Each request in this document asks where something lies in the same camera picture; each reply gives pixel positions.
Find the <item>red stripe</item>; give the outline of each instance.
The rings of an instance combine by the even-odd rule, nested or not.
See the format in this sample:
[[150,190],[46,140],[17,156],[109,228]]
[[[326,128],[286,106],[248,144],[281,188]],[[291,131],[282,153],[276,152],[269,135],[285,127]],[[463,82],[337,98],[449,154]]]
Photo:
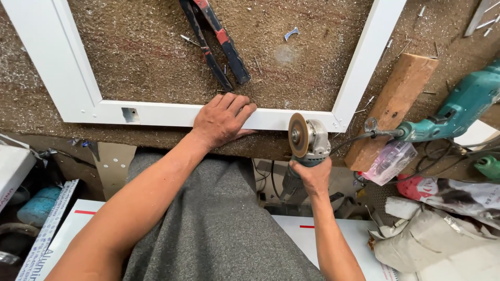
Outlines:
[[94,215],[96,212],[94,211],[83,211],[83,210],[75,210],[76,214],[85,214],[85,215]]

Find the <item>right hand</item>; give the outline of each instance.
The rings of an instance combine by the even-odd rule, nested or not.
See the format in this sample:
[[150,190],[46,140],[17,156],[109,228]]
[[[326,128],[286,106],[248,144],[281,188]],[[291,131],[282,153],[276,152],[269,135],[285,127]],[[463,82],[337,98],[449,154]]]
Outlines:
[[332,170],[332,160],[327,157],[320,164],[308,168],[299,162],[290,161],[290,167],[302,178],[305,191],[311,196],[329,196],[328,181]]
[[255,130],[242,129],[243,124],[257,110],[255,103],[244,95],[228,92],[216,95],[201,108],[194,119],[192,134],[196,134],[208,151],[216,149]]

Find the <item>left hand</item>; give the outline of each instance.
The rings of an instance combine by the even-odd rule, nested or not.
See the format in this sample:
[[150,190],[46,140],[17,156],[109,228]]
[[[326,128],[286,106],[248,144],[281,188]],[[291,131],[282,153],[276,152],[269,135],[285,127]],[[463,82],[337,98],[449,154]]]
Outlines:
[[216,95],[201,108],[194,119],[192,133],[206,144],[210,151],[255,130],[242,129],[243,124],[257,110],[255,103],[244,95],[228,92]]

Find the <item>power drill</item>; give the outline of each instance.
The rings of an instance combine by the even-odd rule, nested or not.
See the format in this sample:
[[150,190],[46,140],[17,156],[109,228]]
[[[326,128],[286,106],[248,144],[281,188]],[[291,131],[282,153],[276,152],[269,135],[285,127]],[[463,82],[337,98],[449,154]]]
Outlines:
[[463,78],[433,116],[418,122],[403,122],[397,141],[417,143],[456,138],[467,131],[500,98],[500,59]]
[[[331,147],[325,125],[316,119],[305,120],[300,113],[295,113],[290,118],[288,141],[293,152],[291,159],[305,167],[314,167],[330,155]],[[279,200],[298,205],[307,197],[301,176],[288,165]]]

